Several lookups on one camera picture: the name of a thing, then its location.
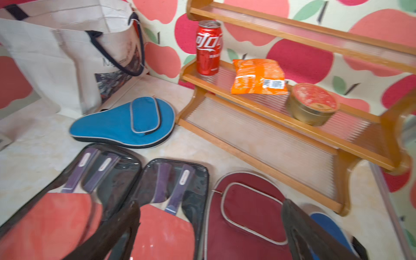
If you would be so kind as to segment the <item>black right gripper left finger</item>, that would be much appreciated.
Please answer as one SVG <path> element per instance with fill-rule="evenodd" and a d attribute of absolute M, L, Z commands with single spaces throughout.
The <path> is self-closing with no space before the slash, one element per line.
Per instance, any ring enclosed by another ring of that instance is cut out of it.
<path fill-rule="evenodd" d="M 127 241 L 121 252 L 121 260 L 129 260 L 140 226 L 140 207 L 136 201 L 122 208 L 108 222 L 86 240 L 83 244 L 69 253 L 66 260 L 104 260 L 113 250 L 120 238 L 127 235 Z"/>

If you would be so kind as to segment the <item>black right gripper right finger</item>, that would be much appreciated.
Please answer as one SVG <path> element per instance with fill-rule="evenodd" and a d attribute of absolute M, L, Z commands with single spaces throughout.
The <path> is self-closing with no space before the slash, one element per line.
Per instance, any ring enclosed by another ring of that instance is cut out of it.
<path fill-rule="evenodd" d="M 283 202 L 281 217 L 294 260 L 357 260 L 358 257 L 327 233 L 290 199 Z"/>

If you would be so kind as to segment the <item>maroon paddle case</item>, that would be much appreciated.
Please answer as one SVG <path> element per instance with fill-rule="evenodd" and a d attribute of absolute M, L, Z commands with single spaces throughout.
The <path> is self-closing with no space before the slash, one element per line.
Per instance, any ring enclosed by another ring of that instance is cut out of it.
<path fill-rule="evenodd" d="M 281 211 L 285 196 L 270 179 L 231 172 L 213 186 L 205 218 L 205 260 L 290 260 Z"/>

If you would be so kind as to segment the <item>black paddle case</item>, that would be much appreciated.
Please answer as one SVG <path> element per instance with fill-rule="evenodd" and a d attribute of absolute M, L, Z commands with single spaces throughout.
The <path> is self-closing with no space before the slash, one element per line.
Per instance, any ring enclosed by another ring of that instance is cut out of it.
<path fill-rule="evenodd" d="M 87 145 L 1 227 L 1 259 L 65 258 L 120 210 L 141 166 L 125 149 Z"/>
<path fill-rule="evenodd" d="M 136 202 L 139 227 L 131 260 L 200 260 L 208 168 L 157 158 L 144 166 L 125 204 Z"/>

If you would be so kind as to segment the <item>white canvas tote bag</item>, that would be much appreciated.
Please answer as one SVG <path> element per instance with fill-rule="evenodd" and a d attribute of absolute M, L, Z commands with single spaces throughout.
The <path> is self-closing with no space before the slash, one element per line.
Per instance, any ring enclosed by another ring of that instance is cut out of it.
<path fill-rule="evenodd" d="M 32 1 L 1 9 L 1 43 L 34 90 L 71 118 L 147 73 L 139 17 L 125 1 Z"/>

